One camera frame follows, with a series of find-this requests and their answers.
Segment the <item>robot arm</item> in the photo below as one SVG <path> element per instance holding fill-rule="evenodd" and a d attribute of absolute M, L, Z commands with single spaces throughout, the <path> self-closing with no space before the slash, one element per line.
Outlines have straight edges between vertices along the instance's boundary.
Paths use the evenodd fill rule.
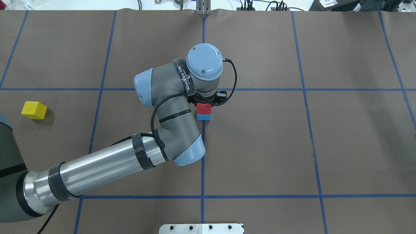
<path fill-rule="evenodd" d="M 219 106 L 229 100 L 217 86 L 223 64 L 231 60 L 212 44 L 193 46 L 186 58 L 137 74 L 134 88 L 145 107 L 154 108 L 150 132 L 44 171 L 28 170 L 6 117 L 1 115 L 2 223 L 46 215 L 58 204 L 109 183 L 173 161 L 185 166 L 205 155 L 202 134 L 190 104 Z"/>

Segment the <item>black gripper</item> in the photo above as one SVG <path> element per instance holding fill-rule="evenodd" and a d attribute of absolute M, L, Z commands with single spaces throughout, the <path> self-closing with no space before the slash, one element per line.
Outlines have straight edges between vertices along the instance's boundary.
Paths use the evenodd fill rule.
<path fill-rule="evenodd" d="M 207 94 L 205 92 L 196 91 L 194 95 L 194 106 L 196 107 L 197 104 L 209 104 L 211 107 L 213 106 L 221 106 L 227 102 L 228 94 L 227 91 L 216 91 L 213 95 L 209 97 L 204 97 L 203 94 Z"/>

